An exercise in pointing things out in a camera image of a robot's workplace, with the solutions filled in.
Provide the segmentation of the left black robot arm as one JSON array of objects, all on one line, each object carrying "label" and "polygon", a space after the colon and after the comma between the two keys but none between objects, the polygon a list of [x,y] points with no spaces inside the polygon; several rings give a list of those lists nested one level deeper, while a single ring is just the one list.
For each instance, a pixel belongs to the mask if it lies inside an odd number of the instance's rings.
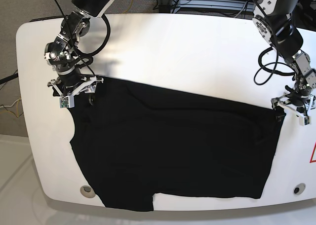
[{"label": "left black robot arm", "polygon": [[[80,38],[88,30],[92,17],[100,17],[105,23],[105,11],[114,0],[72,0],[76,7],[63,17],[61,31],[54,42],[46,45],[45,60],[57,72],[58,78],[49,82],[60,99],[63,108],[74,107],[74,97],[80,93],[92,94],[103,78],[95,73],[84,75],[82,67],[89,67],[96,52],[83,53],[78,49]],[[316,106],[313,90],[316,87],[316,71],[310,66],[309,55],[302,50],[303,38],[292,20],[292,12],[298,0],[253,0],[253,23],[275,50],[283,64],[291,68],[289,76],[295,81],[293,88],[271,100],[274,110],[287,109],[295,113],[304,125],[311,123],[310,111]]]}]

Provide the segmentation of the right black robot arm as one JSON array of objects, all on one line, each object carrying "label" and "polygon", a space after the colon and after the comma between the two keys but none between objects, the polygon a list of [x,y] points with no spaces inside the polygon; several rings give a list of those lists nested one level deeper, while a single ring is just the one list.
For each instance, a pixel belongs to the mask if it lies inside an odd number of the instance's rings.
[{"label": "right black robot arm", "polygon": [[80,37],[89,31],[90,16],[109,0],[73,0],[79,11],[64,16],[61,32],[45,47],[48,63],[58,78],[49,83],[60,105],[67,108],[77,126],[125,121],[222,122],[279,124],[285,118],[281,107],[270,110],[246,103],[166,89],[95,73],[84,75],[97,51],[81,52]]}]

